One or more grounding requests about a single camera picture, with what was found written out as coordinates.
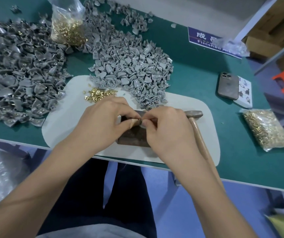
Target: person's lap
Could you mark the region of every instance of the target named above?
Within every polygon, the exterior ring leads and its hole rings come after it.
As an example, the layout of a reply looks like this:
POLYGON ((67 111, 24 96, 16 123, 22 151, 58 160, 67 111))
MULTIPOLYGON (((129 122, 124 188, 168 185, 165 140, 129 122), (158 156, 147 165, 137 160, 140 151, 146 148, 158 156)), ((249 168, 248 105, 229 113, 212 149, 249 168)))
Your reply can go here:
POLYGON ((150 198, 141 168, 118 164, 108 203, 103 209, 108 161, 90 159, 69 179, 38 235, 84 225, 112 224, 156 237, 150 198))

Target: white mat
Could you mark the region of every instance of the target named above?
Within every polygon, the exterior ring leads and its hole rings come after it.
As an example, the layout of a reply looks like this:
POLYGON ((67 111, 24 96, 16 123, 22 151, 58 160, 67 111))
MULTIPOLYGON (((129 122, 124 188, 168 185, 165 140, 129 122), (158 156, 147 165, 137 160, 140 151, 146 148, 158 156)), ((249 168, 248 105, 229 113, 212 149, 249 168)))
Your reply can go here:
MULTIPOLYGON (((42 134, 49 147, 53 148, 57 143, 67 137, 78 123, 84 110, 94 104, 84 99, 85 95, 83 91, 91 89, 88 86, 89 83, 94 87, 92 81, 89 80, 89 76, 82 75, 74 77, 66 85, 66 97, 59 101, 58 109, 47 116, 42 126, 42 134)), ((129 92, 120 90, 120 88, 117 90, 117 96, 126 98, 133 109, 141 110, 137 108, 137 102, 129 92)), ((220 160, 219 140, 208 106, 198 99, 168 92, 166 92, 166 98, 168 100, 167 106, 180 108, 184 111, 201 110, 203 112, 203 117, 198 119, 197 123, 212 159, 217 166, 220 160)), ((119 145, 116 142, 96 155, 163 163, 151 148, 119 145)))

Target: blue sign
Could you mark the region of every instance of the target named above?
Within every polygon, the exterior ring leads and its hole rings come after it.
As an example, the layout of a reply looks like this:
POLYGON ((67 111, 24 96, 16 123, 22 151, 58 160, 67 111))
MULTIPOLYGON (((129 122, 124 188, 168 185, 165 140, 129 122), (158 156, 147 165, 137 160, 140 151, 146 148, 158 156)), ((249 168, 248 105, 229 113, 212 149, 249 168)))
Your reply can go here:
POLYGON ((191 43, 194 43, 194 44, 197 44, 203 47, 207 47, 212 50, 216 50, 218 52, 225 53, 230 56, 242 59, 242 57, 239 55, 232 54, 225 49, 212 45, 211 43, 213 40, 221 38, 216 35, 212 35, 210 33, 206 33, 206 32, 194 29, 192 27, 188 27, 188 38, 191 43))

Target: smartphone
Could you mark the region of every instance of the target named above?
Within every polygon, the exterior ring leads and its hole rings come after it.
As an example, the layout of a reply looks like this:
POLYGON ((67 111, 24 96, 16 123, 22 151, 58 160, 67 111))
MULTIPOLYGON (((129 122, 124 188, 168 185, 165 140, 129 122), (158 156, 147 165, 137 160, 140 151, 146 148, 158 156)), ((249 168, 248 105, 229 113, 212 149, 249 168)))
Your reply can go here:
POLYGON ((237 100, 239 98, 239 77, 230 73, 220 73, 218 94, 228 99, 237 100))

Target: hand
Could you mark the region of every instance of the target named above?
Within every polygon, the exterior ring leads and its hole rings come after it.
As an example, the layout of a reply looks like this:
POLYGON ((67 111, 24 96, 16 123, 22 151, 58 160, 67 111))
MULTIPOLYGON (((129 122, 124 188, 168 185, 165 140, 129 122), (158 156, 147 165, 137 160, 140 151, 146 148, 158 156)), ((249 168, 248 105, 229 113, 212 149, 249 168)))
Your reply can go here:
POLYGON ((72 133, 59 146, 70 147, 88 160, 96 153, 109 147, 125 131, 130 129, 131 120, 116 124, 118 116, 140 119, 124 97, 107 96, 84 111, 72 133))
POLYGON ((148 144, 168 166, 175 163, 172 159, 181 161, 177 159, 181 153, 186 152, 188 156, 199 153, 191 124, 181 109, 154 108, 142 120, 148 144))

